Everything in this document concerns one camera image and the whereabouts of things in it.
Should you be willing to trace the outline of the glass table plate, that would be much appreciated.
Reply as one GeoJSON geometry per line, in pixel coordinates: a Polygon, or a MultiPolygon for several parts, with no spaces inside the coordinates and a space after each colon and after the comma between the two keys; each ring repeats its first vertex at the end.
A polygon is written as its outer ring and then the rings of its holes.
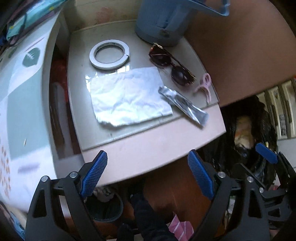
{"type": "Polygon", "coordinates": [[[157,67],[149,57],[151,44],[140,39],[135,21],[97,25],[72,33],[68,55],[68,91],[76,135],[82,151],[154,128],[183,116],[158,92],[166,86],[199,108],[209,106],[198,90],[206,70],[186,39],[169,52],[196,77],[181,87],[172,80],[171,67],[157,67]],[[101,41],[120,40],[130,50],[128,61],[115,70],[95,68],[91,49],[101,41]]]}

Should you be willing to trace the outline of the dark green trash bin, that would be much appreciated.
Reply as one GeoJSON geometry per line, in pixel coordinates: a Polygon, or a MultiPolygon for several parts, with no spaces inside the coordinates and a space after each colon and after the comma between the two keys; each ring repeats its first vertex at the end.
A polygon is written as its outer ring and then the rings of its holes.
{"type": "Polygon", "coordinates": [[[108,187],[96,187],[84,203],[91,217],[98,222],[114,222],[123,213],[123,200],[108,187]]]}

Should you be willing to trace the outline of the crumpled white paper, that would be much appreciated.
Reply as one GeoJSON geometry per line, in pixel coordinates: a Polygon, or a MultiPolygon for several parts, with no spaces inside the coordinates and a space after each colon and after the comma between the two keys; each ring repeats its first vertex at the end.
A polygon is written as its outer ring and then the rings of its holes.
{"type": "Polygon", "coordinates": [[[118,127],[173,114],[158,92],[163,85],[156,67],[92,78],[90,96],[97,121],[118,127]]]}

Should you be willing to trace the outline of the pink clothes peg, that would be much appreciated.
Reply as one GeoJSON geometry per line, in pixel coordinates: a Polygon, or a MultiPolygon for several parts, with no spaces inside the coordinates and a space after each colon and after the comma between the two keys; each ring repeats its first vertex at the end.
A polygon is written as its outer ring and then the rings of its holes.
{"type": "Polygon", "coordinates": [[[200,84],[198,87],[195,88],[194,94],[196,94],[199,90],[202,90],[206,96],[207,104],[211,103],[211,92],[210,86],[212,84],[212,79],[209,73],[203,74],[202,78],[200,79],[200,84]]]}

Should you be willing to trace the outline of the black garbage bag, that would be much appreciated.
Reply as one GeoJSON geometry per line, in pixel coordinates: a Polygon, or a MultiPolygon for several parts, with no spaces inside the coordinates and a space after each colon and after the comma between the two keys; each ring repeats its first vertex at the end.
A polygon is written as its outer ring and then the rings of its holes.
{"type": "Polygon", "coordinates": [[[273,185],[276,171],[256,150],[258,143],[277,149],[277,134],[264,103],[255,95],[221,108],[226,132],[197,150],[203,161],[231,178],[245,175],[245,166],[266,188],[273,185]]]}

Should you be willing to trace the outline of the dark sunglasses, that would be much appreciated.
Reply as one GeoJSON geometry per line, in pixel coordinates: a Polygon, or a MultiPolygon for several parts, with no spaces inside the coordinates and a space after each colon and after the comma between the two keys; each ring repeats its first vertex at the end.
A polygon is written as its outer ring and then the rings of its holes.
{"type": "Polygon", "coordinates": [[[195,75],[158,43],[151,47],[149,57],[159,67],[170,66],[171,78],[177,85],[184,87],[195,82],[195,75]]]}

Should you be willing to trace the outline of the white tape roll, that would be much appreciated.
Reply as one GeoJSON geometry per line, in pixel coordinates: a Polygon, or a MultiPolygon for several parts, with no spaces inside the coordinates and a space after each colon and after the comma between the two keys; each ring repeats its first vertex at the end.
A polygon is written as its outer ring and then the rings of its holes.
{"type": "Polygon", "coordinates": [[[91,64],[100,70],[122,67],[130,57],[130,48],[120,40],[105,40],[96,44],[89,53],[91,64]]]}

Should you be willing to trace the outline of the teal wet wipes pack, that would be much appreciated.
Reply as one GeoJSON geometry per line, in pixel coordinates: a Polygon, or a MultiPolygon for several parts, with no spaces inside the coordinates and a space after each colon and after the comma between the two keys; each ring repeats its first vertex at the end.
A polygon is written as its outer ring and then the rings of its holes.
{"type": "Polygon", "coordinates": [[[65,0],[25,1],[13,13],[6,24],[6,44],[13,46],[31,29],[55,15],[65,0]]]}

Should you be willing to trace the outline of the silver sachet packet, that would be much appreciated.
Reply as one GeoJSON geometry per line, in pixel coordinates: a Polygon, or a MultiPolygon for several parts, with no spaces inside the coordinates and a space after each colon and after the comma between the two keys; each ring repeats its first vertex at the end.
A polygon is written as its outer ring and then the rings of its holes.
{"type": "Polygon", "coordinates": [[[183,95],[166,86],[159,87],[159,94],[178,107],[187,117],[195,121],[199,126],[204,127],[209,119],[209,114],[194,106],[192,102],[183,95]]]}

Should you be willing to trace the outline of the pink striped fabric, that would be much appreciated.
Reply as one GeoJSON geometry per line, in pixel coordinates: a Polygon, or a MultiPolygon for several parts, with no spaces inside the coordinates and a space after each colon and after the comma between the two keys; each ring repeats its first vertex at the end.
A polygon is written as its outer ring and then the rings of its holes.
{"type": "Polygon", "coordinates": [[[194,233],[191,223],[189,221],[180,221],[177,215],[173,217],[168,228],[178,241],[188,241],[194,233]]]}

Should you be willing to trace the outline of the patterned table cover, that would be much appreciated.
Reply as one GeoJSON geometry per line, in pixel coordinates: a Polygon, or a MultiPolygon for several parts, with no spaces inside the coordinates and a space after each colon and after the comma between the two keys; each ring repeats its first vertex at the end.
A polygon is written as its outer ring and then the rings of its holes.
{"type": "Polygon", "coordinates": [[[58,18],[1,55],[1,201],[25,212],[39,180],[56,178],[49,84],[58,18]]]}

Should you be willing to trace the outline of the blue plastic pitcher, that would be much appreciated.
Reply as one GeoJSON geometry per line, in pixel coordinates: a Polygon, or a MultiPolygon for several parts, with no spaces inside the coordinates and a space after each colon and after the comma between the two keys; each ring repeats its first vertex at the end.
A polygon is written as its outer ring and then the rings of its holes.
{"type": "Polygon", "coordinates": [[[228,16],[229,6],[230,1],[222,1],[218,9],[206,5],[205,1],[142,1],[135,32],[148,43],[175,46],[197,12],[228,16]]]}

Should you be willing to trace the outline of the person's dark trouser leg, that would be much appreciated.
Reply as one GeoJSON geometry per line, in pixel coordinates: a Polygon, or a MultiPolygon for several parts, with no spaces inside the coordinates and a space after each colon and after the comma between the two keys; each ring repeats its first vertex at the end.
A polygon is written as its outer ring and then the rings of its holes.
{"type": "Polygon", "coordinates": [[[128,202],[133,207],[134,219],[144,240],[177,240],[141,193],[129,195],[128,202]]]}

